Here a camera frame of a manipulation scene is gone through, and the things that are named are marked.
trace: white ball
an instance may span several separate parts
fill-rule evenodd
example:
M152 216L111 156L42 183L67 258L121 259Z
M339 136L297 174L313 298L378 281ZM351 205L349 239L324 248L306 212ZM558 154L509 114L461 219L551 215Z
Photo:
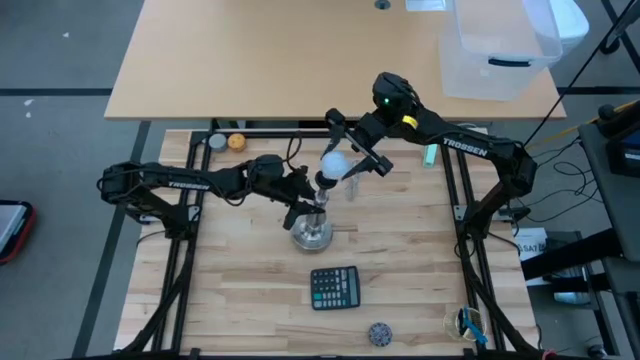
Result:
M322 175L327 179L340 180L351 166L340 151L332 151L322 158Z

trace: clear plastic container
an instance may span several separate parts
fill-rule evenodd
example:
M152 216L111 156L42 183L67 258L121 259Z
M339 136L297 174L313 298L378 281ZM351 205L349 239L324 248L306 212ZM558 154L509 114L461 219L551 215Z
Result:
M562 56L549 0L447 0L440 35L448 96L508 101Z

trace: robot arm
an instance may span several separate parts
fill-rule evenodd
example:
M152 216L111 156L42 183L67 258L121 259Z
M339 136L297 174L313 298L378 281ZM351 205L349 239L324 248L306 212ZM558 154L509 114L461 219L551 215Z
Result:
M306 176L307 168L293 169L284 176L284 162L277 155L262 155L217 171L125 162L107 168L98 181L98 188L102 200L113 205L124 205L127 215L134 220L143 222L145 216L158 218L169 238L183 240L193 236L193 219L199 214L199 209L194 211L179 204L169 204L155 195L151 191L153 189L166 187L209 191L231 206L239 206L247 195L256 193L289 207L283 225L288 230L298 216L322 213L324 210L299 201L300 198L313 200L315 195Z
M531 192L537 165L526 153L521 143L480 134L445 122L438 114L426 109L409 82L397 75L382 73L373 86L373 102L376 110L366 113L354 129L345 126L344 116L336 109L327 112L331 141L325 154L335 149L344 136L351 148L365 155L364 160L353 167L343 178L358 172L375 171L385 176L393 164L376 154L373 147L385 136L400 137L419 145L441 144L491 161L497 169L500 181L479 202L469 204L460 222L458 243L467 238L484 239L489 231L493 213L509 203L509 200ZM517 351L535 353L513 327L500 307L485 289L475 273L471 260L462 258L465 276L487 306Z

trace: wooden table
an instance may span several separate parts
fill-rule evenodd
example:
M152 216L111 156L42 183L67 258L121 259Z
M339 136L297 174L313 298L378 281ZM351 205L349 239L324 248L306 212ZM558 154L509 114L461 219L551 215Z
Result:
M184 166L190 135L168 131L160 162ZM210 169L265 153L284 155L286 143L249 139L243 153L214 154ZM340 145L343 150L346 143ZM308 164L315 173L326 144L327 139L304 139L293 164ZM204 353L236 355L458 355L472 345L452 340L443 330L445 313L466 303L467 297L460 260L453 252L456 235L440 156L434 168L425 169L419 146L383 140L376 150L394 163L393 171L384 178L364 174L354 202L345 200L343 185L331 191L327 214L335 233L321 254L297 250L282 229L286 208L280 204L251 195L234 208L212 195L205 197L183 352L199 347ZM497 175L489 162L467 158L480 198ZM452 159L458 173L455 156ZM457 181L464 199L459 177ZM176 190L158 193L169 202L178 201ZM145 226L142 235L161 229ZM512 239L506 224L493 224L492 232ZM517 252L491 237L485 244L499 305L535 344L538 334ZM169 241L162 235L140 244L115 348L133 339L158 304L168 251ZM312 310L309 272L346 265L360 271L362 306ZM394 341L386 348L370 345L367 338L369 326L377 321L393 329Z
M447 120L544 117L558 97L548 70L511 102L443 94L445 15L373 0L146 1L105 116L318 120L336 107L359 118L373 110L376 76L390 71ZM565 116L562 106L552 114Z

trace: calculator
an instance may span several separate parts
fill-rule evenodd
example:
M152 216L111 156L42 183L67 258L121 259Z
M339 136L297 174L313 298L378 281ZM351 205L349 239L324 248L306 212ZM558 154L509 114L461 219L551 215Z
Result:
M311 271L311 306L314 310L360 306L360 279L355 266Z

